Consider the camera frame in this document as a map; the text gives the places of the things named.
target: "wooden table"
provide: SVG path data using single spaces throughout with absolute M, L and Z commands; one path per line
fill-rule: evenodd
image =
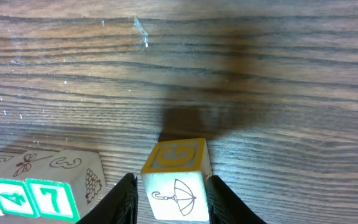
M 267 223 L 358 223 L 358 1 L 0 1 L 0 150 L 97 151 L 111 189 L 193 137 Z M 142 179 L 138 223 L 174 223 Z

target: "dragonfly drawing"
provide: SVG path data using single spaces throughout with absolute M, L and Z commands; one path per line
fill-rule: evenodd
M 157 200 L 174 200 L 176 204 L 178 204 L 180 213 L 183 216 L 187 216 L 191 211 L 193 211 L 196 197 L 193 195 L 193 192 L 190 190 L 190 188 L 178 179 L 175 179 L 173 191 L 174 194 L 171 197 L 160 196 L 160 192 L 153 192 L 152 197 Z
M 43 157 L 43 158 L 39 158 L 39 159 L 36 159 L 36 157 L 37 157 L 36 153 L 24 155 L 23 156 L 24 161 L 16 164 L 16 166 L 19 167 L 19 169 L 13 174 L 13 176 L 17 177 L 18 175 L 21 175 L 23 172 L 29 171 L 31 169 L 32 162 L 39 161 L 41 159 L 50 158 L 52 156 L 47 156 L 47 157 Z

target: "number 3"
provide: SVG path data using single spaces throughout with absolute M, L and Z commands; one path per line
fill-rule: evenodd
M 72 163 L 65 162 L 66 159 L 67 157 L 57 158 L 50 162 L 49 166 L 53 168 L 61 167 L 64 169 L 72 169 L 78 167 L 82 163 L 82 160 L 80 158 L 75 158 Z
M 177 150 L 175 151 L 175 156 L 177 158 L 167 159 L 164 155 L 170 151 L 173 151 L 174 147 L 165 147 L 160 150 L 157 154 L 157 161 L 163 166 L 180 166 L 190 162 L 191 159 L 194 157 L 194 146 L 178 146 Z

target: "printed numeral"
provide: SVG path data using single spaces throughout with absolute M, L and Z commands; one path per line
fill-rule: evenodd
M 80 158 L 75 158 L 72 163 L 66 162 L 65 160 L 67 157 L 61 157 L 54 159 L 52 162 L 50 162 L 49 166 L 53 168 L 64 168 L 64 169 L 72 169 L 78 167 L 82 160 Z
M 195 155 L 195 150 L 193 146 L 178 146 L 175 155 L 177 156 L 174 159 L 167 159 L 164 155 L 170 151 L 175 150 L 174 147 L 165 147 L 160 150 L 157 154 L 157 161 L 163 166 L 180 166 L 190 162 Z
M 46 194 L 51 195 L 53 209 L 55 209 L 55 212 L 60 213 L 60 209 L 59 209 L 59 206 L 57 204 L 57 190 L 48 189 L 48 188 L 45 188 L 45 187 L 41 187 L 40 190 L 41 190 L 41 193 L 43 195 L 46 195 Z
M 10 193 L 1 193 L 0 194 L 2 197 L 10 200 L 11 202 L 15 203 L 18 206 L 22 206 L 22 202 L 25 202 L 24 196 L 23 195 L 19 195 L 17 192 L 14 192 L 12 194 Z

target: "grapes drawing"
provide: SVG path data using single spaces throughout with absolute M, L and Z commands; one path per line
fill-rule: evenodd
M 100 179 L 93 173 L 91 169 L 86 170 L 86 202 L 91 203 L 95 195 L 102 189 L 102 183 Z

